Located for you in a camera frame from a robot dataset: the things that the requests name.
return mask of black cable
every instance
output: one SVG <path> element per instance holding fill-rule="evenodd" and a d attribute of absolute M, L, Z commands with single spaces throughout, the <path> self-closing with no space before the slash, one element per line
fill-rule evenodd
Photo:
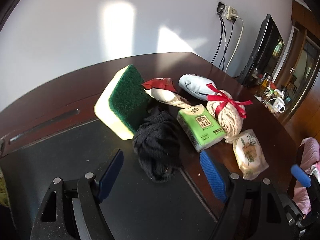
<path fill-rule="evenodd" d="M 229 46 L 229 43 L 230 43 L 230 40 L 231 40 L 231 36 L 232 36 L 232 32 L 233 32 L 233 25 L 235 24 L 235 22 L 236 22 L 236 21 L 233 22 L 232 27 L 231 27 L 231 34 L 230 34 L 230 37 L 229 37 L 229 40 L 228 40 L 228 43 L 227 43 L 227 49 L 228 49 L 228 46 Z M 222 63 L 222 61 L 223 61 L 223 58 L 225 58 L 225 56 L 226 56 L 226 54 L 223 55 L 223 57 L 222 57 L 222 59 L 221 59 L 221 61 L 220 61 L 220 64 L 219 64 L 219 68 L 220 68 L 221 63 Z"/>
<path fill-rule="evenodd" d="M 222 41 L 222 34 L 223 34 L 223 32 L 222 32 L 222 21 L 220 20 L 220 23 L 221 23 L 221 35 L 220 35 L 220 41 L 219 41 L 219 45 L 218 45 L 218 48 L 217 48 L 217 51 L 216 51 L 216 54 L 214 55 L 214 57 L 213 57 L 213 60 L 211 61 L 211 64 L 213 64 L 213 61 L 215 60 L 215 58 L 216 58 L 216 56 L 217 56 L 217 54 L 218 54 L 218 51 L 219 51 L 219 49 L 220 49 L 220 45 L 221 45 L 221 41 Z"/>
<path fill-rule="evenodd" d="M 226 53 L 226 50 L 227 50 L 227 35 L 226 35 L 226 27 L 224 25 L 224 21 L 222 19 L 222 16 L 219 14 L 219 17 L 220 17 L 220 21 L 222 22 L 222 25 L 223 25 L 223 30 L 224 30 L 224 54 Z M 223 65 L 222 65 L 222 71 L 224 70 L 224 59 L 223 58 Z"/>

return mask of yellow patterned fabric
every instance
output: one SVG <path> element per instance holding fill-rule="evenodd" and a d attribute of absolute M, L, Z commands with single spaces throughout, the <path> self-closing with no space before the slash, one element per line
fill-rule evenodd
<path fill-rule="evenodd" d="M 4 180 L 4 176 L 1 168 L 0 168 L 0 205 L 9 207 L 7 187 L 5 185 L 5 180 Z"/>

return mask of bottle with amber liquid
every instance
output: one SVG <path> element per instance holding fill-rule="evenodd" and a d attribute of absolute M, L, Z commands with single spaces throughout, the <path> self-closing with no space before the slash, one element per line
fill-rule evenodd
<path fill-rule="evenodd" d="M 273 79 L 273 76 L 266 73 L 266 76 L 265 76 L 264 80 L 262 81 L 259 90 L 257 91 L 258 97 L 261 97 L 261 98 L 263 97 L 263 95 L 266 92 L 267 88 L 269 87 L 272 79 Z"/>

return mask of television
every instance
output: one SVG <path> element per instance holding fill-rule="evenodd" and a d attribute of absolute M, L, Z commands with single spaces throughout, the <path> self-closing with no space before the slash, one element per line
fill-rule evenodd
<path fill-rule="evenodd" d="M 249 61 L 238 77 L 245 87 L 259 85 L 261 77 L 272 75 L 284 48 L 283 39 L 270 14 L 263 20 Z"/>

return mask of mug handle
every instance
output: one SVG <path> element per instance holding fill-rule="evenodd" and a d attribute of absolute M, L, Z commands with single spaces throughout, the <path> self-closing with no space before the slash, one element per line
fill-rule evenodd
<path fill-rule="evenodd" d="M 285 106 L 283 106 L 282 108 L 283 108 L 283 110 L 282 110 L 282 111 L 279 110 L 279 113 L 283 113 L 283 112 L 285 111 Z"/>

